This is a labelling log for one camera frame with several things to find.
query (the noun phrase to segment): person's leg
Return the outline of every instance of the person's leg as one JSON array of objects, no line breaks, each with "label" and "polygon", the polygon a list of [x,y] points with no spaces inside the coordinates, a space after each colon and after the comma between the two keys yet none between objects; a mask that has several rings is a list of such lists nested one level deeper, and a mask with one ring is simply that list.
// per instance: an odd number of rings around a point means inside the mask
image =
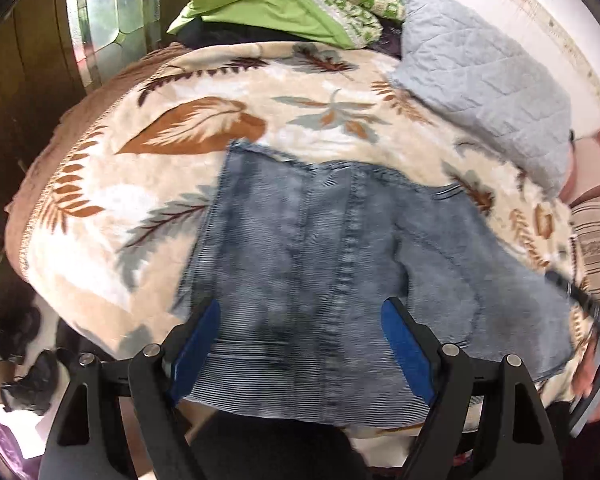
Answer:
[{"label": "person's leg", "polygon": [[363,480],[362,457],[338,428],[218,412],[191,449],[206,480]]}]

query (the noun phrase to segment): black shoe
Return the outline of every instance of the black shoe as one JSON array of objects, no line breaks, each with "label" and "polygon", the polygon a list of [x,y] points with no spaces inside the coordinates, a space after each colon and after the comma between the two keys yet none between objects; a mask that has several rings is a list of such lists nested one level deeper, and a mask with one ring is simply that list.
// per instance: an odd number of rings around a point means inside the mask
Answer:
[{"label": "black shoe", "polygon": [[21,365],[27,345],[38,335],[40,321],[40,311],[33,305],[19,310],[9,319],[0,319],[0,361]]},{"label": "black shoe", "polygon": [[23,378],[3,383],[0,397],[4,411],[29,410],[44,415],[58,387],[58,361],[51,350],[43,350]]}]

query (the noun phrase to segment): hand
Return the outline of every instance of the hand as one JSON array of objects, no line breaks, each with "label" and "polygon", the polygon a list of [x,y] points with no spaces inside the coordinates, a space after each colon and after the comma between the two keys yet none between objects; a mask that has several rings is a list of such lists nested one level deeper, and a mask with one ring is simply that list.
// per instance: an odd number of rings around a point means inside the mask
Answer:
[{"label": "hand", "polygon": [[[584,397],[591,393],[591,386],[596,375],[596,367],[593,363],[593,356],[596,353],[596,341],[597,339],[595,338],[590,339],[587,349],[584,352],[582,362],[578,365],[576,373],[573,376],[571,386],[573,387],[573,392],[577,396]],[[600,420],[600,403],[596,408],[596,411],[591,415],[589,422],[595,422],[597,420]]]}]

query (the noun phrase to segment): folded gray jeans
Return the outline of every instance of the folded gray jeans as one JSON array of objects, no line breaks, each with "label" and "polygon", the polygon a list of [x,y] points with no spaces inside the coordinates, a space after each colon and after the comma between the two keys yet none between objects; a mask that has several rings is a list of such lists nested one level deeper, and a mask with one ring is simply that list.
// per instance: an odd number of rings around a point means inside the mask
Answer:
[{"label": "folded gray jeans", "polygon": [[173,307],[222,309],[189,399],[339,426],[423,422],[382,334],[390,296],[441,342],[515,352],[535,380],[572,354],[567,300],[500,247],[458,185],[233,142]]}]

